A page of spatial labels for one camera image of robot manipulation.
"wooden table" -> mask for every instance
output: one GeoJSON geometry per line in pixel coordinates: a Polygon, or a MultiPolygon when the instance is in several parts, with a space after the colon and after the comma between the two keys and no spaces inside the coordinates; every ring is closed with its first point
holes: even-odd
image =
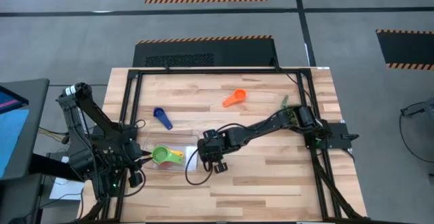
{"type": "MultiPolygon", "coordinates": [[[[103,111],[117,121],[128,69],[113,69],[103,111]]],[[[342,119],[329,69],[312,68],[321,117],[329,122],[342,119]]],[[[132,84],[130,112],[135,83],[132,84]]],[[[300,103],[298,86],[282,74],[239,75],[145,75],[137,119],[144,119],[138,142],[149,132],[167,132],[152,115],[163,107],[173,123],[170,133],[196,134],[237,122],[246,126],[266,119],[280,108],[285,95],[300,103]],[[245,102],[228,108],[222,101],[235,88],[248,91],[245,102]]],[[[329,150],[337,188],[362,215],[366,210],[353,160],[342,150],[329,150]]],[[[224,156],[229,171],[213,174],[201,186],[191,186],[183,172],[144,168],[146,186],[124,199],[121,220],[133,221],[320,221],[315,180],[309,152],[302,135],[280,130],[252,140],[238,152],[224,156]]],[[[207,176],[201,164],[190,173],[191,181],[207,176]]],[[[127,186],[126,193],[136,189],[127,186]]],[[[330,195],[325,187],[329,215],[330,195]]],[[[84,213],[95,204],[90,182],[85,186],[84,213]]],[[[111,204],[114,213],[115,199],[111,204]]]]}

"orange measuring spoon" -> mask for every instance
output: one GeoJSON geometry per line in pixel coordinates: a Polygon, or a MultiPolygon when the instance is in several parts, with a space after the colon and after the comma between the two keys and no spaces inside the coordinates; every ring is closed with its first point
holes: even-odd
{"type": "Polygon", "coordinates": [[[243,101],[246,95],[247,92],[244,89],[236,89],[230,97],[226,98],[226,100],[223,101],[223,107],[226,108],[235,102],[243,101]]]}

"white paper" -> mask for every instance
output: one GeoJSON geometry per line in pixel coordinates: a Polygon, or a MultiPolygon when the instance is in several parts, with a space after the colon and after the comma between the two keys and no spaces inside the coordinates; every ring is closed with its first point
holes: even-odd
{"type": "MultiPolygon", "coordinates": [[[[62,162],[68,163],[68,161],[69,161],[69,158],[67,156],[62,157],[62,162]]],[[[63,195],[68,194],[68,193],[80,193],[81,190],[84,188],[84,183],[82,183],[82,182],[70,181],[70,180],[66,180],[66,179],[61,179],[59,177],[56,177],[56,180],[54,182],[55,183],[54,183],[52,192],[50,193],[50,199],[51,200],[57,200],[60,197],[62,197],[63,195]]],[[[62,199],[63,200],[80,200],[81,197],[79,194],[66,195],[62,199]]]]}

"black metal frame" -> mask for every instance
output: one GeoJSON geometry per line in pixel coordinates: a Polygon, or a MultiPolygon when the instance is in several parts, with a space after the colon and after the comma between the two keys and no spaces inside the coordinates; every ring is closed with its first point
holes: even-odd
{"type": "MultiPolygon", "coordinates": [[[[125,123],[125,118],[127,114],[127,105],[128,105],[128,99],[130,97],[131,92],[131,86],[133,79],[137,79],[136,82],[136,88],[134,92],[134,98],[133,98],[133,104],[132,104],[132,112],[130,117],[130,124],[134,124],[136,121],[137,116],[137,110],[138,110],[138,104],[139,104],[139,98],[140,98],[140,90],[142,87],[142,79],[144,75],[158,75],[158,74],[234,74],[234,73],[256,73],[256,74],[276,74],[276,73],[287,73],[287,74],[295,74],[297,78],[298,83],[298,90],[300,93],[300,99],[302,105],[307,105],[306,95],[304,93],[304,84],[302,80],[302,76],[305,76],[307,79],[308,87],[309,87],[309,96],[311,97],[311,106],[313,109],[313,112],[315,114],[315,117],[318,119],[320,118],[319,114],[319,107],[317,104],[317,98],[315,95],[315,89],[313,85],[312,80],[312,72],[310,69],[275,69],[275,67],[269,67],[269,68],[261,68],[261,69],[250,69],[250,68],[244,68],[244,69],[230,69],[230,68],[217,68],[217,69],[209,69],[209,68],[190,68],[190,69],[183,69],[183,68],[173,68],[173,69],[155,69],[155,70],[140,70],[140,69],[130,69],[128,71],[127,75],[127,81],[125,85],[125,92],[123,95],[123,102],[121,107],[121,115],[119,118],[119,123],[123,124],[125,123]]],[[[312,145],[314,145],[315,141],[314,138],[308,138],[305,137],[305,140],[312,141],[312,145]]],[[[312,163],[313,167],[315,169],[317,162],[317,152],[316,148],[309,147],[312,157],[312,163]]],[[[333,172],[332,172],[332,165],[330,163],[330,157],[328,155],[328,149],[321,149],[322,155],[323,155],[323,162],[326,170],[326,177],[330,181],[329,183],[334,185],[334,179],[333,179],[333,172]]],[[[321,175],[318,173],[318,171],[314,170],[315,175],[315,183],[317,186],[317,192],[318,192],[318,200],[319,200],[319,206],[321,209],[321,216],[323,220],[326,220],[329,218],[328,211],[327,211],[327,204],[326,199],[324,196],[324,190],[323,185],[321,182],[321,175]]],[[[121,180],[121,191],[125,191],[125,183],[126,178],[121,180]]],[[[338,219],[342,218],[342,215],[340,213],[340,207],[338,200],[332,195],[332,203],[333,203],[333,209],[334,209],[334,216],[338,219]]],[[[108,216],[108,210],[109,210],[110,202],[106,203],[106,206],[103,208],[102,212],[102,218],[101,220],[105,220],[108,216]]],[[[123,198],[118,198],[116,209],[115,209],[115,218],[114,219],[106,219],[110,221],[121,221],[121,213],[122,213],[122,207],[123,207],[123,198]]]]}
{"type": "Polygon", "coordinates": [[[0,86],[0,93],[6,94],[9,97],[17,100],[18,102],[14,103],[12,106],[6,106],[5,108],[0,108],[0,114],[6,113],[9,111],[13,111],[14,109],[19,109],[21,107],[28,105],[28,100],[21,97],[20,95],[16,94],[15,92],[12,92],[11,90],[8,90],[2,86],[0,86]]]}

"computer monitor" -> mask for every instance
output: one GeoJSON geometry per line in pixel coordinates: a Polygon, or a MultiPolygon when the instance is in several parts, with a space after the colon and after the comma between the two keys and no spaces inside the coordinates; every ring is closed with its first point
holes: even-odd
{"type": "Polygon", "coordinates": [[[28,105],[28,100],[0,86],[0,114],[28,105]]]}

